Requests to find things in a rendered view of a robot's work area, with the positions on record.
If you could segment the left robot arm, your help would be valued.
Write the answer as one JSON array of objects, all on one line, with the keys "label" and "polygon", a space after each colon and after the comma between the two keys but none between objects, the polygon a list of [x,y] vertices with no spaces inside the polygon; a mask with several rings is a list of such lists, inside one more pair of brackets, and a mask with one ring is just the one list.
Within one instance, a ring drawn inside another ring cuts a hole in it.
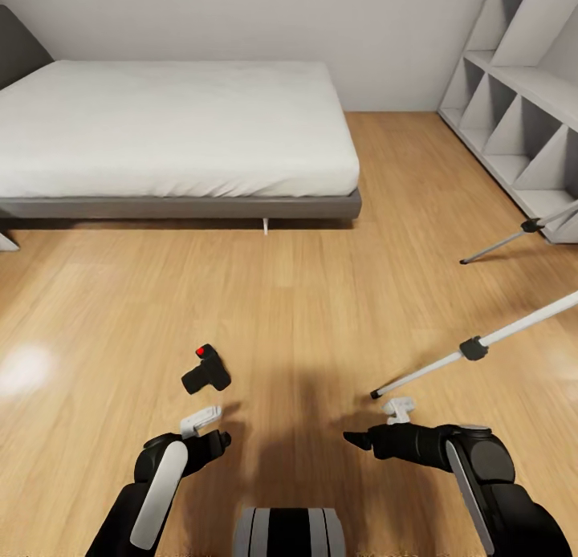
[{"label": "left robot arm", "polygon": [[117,496],[85,557],[154,557],[180,480],[221,457],[231,435],[198,430],[222,418],[215,405],[181,420],[181,434],[166,433],[144,443],[134,483]]}]

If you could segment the robot trunk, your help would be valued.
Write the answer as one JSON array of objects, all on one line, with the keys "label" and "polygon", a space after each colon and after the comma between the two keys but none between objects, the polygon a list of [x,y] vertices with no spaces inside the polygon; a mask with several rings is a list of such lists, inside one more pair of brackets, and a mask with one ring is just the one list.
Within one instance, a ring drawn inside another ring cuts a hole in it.
[{"label": "robot trunk", "polygon": [[347,557],[334,508],[245,508],[231,557]]}]

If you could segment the camera tripod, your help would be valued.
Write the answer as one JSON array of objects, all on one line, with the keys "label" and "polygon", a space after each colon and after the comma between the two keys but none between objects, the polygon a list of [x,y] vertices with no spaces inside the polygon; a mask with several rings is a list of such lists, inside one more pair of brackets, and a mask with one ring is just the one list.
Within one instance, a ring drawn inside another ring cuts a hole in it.
[{"label": "camera tripod", "polygon": [[[578,200],[569,205],[566,205],[564,208],[557,210],[554,213],[551,213],[545,218],[529,219],[529,221],[525,221],[523,224],[521,224],[523,230],[517,234],[511,234],[508,238],[505,238],[501,242],[489,246],[484,251],[481,251],[480,253],[477,253],[468,259],[462,259],[460,263],[468,264],[468,262],[473,261],[473,259],[476,259],[479,256],[483,256],[485,253],[488,253],[492,250],[496,250],[501,245],[506,245],[507,243],[512,242],[516,238],[522,237],[525,234],[533,234],[537,230],[545,228],[548,223],[551,223],[577,209]],[[525,330],[531,325],[535,325],[538,322],[549,319],[552,315],[559,314],[560,312],[565,311],[566,309],[569,309],[569,307],[575,306],[577,304],[578,290],[575,290],[572,293],[569,293],[569,295],[564,295],[562,298],[553,301],[547,306],[541,307],[540,309],[537,309],[537,311],[527,314],[522,319],[516,320],[515,322],[510,323],[505,327],[499,328],[497,331],[493,331],[489,335],[483,337],[475,336],[474,338],[470,338],[464,343],[461,343],[460,349],[458,351],[452,352],[449,356],[442,357],[442,359],[436,360],[436,362],[426,365],[426,367],[421,368],[417,372],[404,376],[404,378],[401,378],[394,383],[388,384],[388,386],[385,386],[382,389],[376,389],[372,392],[372,398],[378,399],[379,397],[383,396],[383,394],[386,394],[393,389],[400,388],[403,384],[407,384],[410,381],[416,380],[417,378],[420,378],[420,376],[427,375],[429,372],[433,372],[437,368],[441,368],[444,365],[450,364],[451,362],[461,359],[464,356],[468,360],[483,359],[486,354],[489,353],[489,346],[491,344],[494,344],[503,338],[507,338],[508,336],[514,335],[515,333],[518,333],[518,331]]]}]

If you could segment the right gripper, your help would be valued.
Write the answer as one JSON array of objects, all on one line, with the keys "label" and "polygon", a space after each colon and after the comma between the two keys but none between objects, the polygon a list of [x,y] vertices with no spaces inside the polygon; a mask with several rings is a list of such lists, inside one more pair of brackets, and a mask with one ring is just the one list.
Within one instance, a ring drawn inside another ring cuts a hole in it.
[{"label": "right gripper", "polygon": [[381,461],[395,457],[427,466],[417,449],[417,434],[422,427],[410,423],[376,425],[367,433],[344,433],[344,439],[366,452],[373,449],[374,457]]}]

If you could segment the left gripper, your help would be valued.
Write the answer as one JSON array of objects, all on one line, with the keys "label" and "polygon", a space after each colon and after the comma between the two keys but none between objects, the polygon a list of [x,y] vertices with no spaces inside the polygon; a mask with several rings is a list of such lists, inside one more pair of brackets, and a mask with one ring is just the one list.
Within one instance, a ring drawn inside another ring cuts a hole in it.
[{"label": "left gripper", "polygon": [[226,447],[231,444],[231,435],[228,433],[219,433],[216,429],[205,436],[189,438],[197,446],[198,458],[197,464],[190,474],[199,471],[206,463],[221,457],[226,451]]}]

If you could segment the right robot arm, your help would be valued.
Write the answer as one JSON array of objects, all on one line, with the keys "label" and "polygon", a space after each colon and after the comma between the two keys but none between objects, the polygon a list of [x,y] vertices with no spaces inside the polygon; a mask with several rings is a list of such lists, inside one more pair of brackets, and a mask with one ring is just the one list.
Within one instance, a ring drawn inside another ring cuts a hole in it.
[{"label": "right robot arm", "polygon": [[388,400],[388,424],[344,439],[385,461],[395,457],[454,474],[487,557],[573,557],[552,515],[515,484],[507,447],[491,429],[444,424],[429,429],[409,423],[411,396]]}]

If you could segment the digital camera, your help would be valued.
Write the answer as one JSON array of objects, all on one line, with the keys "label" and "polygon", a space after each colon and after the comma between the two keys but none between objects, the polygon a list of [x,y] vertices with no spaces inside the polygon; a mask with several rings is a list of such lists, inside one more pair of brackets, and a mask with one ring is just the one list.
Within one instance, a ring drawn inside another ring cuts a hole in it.
[{"label": "digital camera", "polygon": [[231,384],[228,372],[209,344],[203,345],[195,353],[201,359],[201,364],[181,378],[181,382],[189,394],[198,391],[200,387],[207,384],[212,384],[216,390],[223,390]]}]

